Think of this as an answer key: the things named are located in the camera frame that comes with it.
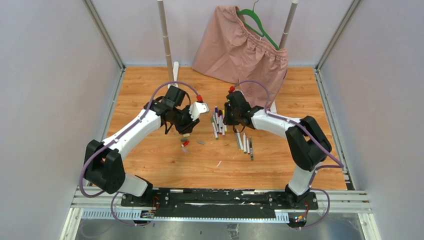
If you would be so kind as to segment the black cap white marker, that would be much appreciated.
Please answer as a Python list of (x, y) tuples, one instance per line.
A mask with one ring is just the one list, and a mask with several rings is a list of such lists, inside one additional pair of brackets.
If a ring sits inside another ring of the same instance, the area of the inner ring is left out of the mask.
[(219, 126), (220, 126), (220, 134), (221, 135), (225, 135), (225, 127), (224, 127), (224, 123), (223, 123), (223, 112), (222, 110), (218, 110), (218, 117), (219, 117)]

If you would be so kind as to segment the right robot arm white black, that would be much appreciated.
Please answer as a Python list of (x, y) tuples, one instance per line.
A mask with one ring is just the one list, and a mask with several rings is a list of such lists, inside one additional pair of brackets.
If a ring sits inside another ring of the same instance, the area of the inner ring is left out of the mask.
[(292, 209), (301, 207), (311, 190), (310, 181), (317, 166), (332, 151), (320, 125), (312, 116), (290, 118), (267, 113), (260, 106), (252, 107), (239, 90), (229, 92), (226, 98), (223, 120), (226, 125), (266, 131), (287, 141), (295, 169), (284, 189), (284, 200)]

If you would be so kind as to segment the green cap white marker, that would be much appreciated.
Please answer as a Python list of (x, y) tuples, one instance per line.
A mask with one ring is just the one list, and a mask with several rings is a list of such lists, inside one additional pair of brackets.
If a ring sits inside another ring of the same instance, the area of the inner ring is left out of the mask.
[(247, 146), (247, 138), (246, 138), (246, 133), (244, 132), (243, 133), (243, 135), (242, 135), (242, 146), (243, 146), (243, 152), (245, 153), (245, 154), (247, 154), (248, 153), (248, 146)]
[(210, 121), (211, 121), (211, 124), (212, 124), (212, 127), (213, 127), (214, 138), (216, 140), (218, 140), (219, 139), (219, 133), (218, 133), (218, 129), (217, 129), (217, 126), (216, 126), (216, 123), (215, 123), (214, 118), (211, 117), (210, 118)]

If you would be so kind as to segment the purple cap white marker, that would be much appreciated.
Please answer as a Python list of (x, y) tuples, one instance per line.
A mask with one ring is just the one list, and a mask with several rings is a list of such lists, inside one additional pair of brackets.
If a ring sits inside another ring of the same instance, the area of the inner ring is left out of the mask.
[(222, 115), (219, 116), (219, 124), (220, 124), (220, 133), (223, 137), (226, 136), (226, 132), (224, 132), (224, 128), (223, 128), (223, 120), (222, 120)]

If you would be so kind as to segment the red cap white marker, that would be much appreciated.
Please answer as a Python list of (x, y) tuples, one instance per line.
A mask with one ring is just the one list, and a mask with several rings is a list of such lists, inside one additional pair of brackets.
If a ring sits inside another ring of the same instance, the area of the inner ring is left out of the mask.
[(248, 154), (248, 155), (250, 155), (251, 154), (251, 146), (250, 146), (250, 140), (249, 140), (249, 138), (246, 136), (245, 137), (245, 146), (244, 146), (244, 150), (245, 150), (245, 152)]

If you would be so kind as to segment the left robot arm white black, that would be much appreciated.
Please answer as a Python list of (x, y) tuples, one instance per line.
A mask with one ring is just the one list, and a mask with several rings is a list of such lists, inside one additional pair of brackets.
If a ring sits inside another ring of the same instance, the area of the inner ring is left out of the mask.
[(140, 206), (149, 206), (153, 201), (150, 182), (126, 173), (123, 161), (144, 138), (161, 127), (167, 132), (175, 127), (181, 135), (193, 131), (209, 107), (197, 93), (196, 101), (180, 108), (187, 95), (186, 91), (171, 85), (164, 96), (153, 95), (140, 113), (118, 132), (102, 141), (90, 141), (79, 177), (81, 193), (88, 198), (97, 197), (83, 189), (83, 181), (87, 180), (102, 193), (130, 194)]

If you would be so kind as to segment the yellow cap white marker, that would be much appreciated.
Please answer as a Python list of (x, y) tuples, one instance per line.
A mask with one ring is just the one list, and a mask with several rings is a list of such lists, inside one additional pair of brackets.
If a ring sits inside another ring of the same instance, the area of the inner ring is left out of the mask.
[(227, 125), (225, 123), (225, 110), (222, 110), (221, 118), (222, 118), (223, 130), (224, 130), (224, 132), (227, 132), (228, 131), (228, 127), (227, 127)]

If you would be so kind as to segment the grey clear-cap pen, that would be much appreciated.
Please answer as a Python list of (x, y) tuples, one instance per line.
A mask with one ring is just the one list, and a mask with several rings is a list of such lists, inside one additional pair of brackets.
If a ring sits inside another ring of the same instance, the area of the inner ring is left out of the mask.
[(252, 137), (250, 136), (248, 139), (248, 147), (249, 147), (249, 155), (250, 155), (250, 160), (254, 161), (254, 153), (253, 153), (253, 144), (252, 144)]

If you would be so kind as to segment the red pen cap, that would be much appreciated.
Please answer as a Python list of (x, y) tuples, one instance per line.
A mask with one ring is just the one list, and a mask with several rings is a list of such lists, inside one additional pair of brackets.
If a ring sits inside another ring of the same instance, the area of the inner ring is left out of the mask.
[(181, 146), (182, 146), (183, 148), (185, 148), (185, 147), (186, 147), (189, 143), (190, 143), (190, 141), (189, 141), (189, 140), (184, 141), (184, 142), (181, 144)]

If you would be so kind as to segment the clear pen cap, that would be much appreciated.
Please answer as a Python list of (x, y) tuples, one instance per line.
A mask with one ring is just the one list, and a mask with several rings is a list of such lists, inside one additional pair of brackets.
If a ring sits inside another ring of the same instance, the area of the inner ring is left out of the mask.
[(182, 146), (181, 147), (181, 149), (182, 149), (182, 151), (185, 153), (185, 154), (189, 154), (190, 152), (184, 147), (184, 146)]

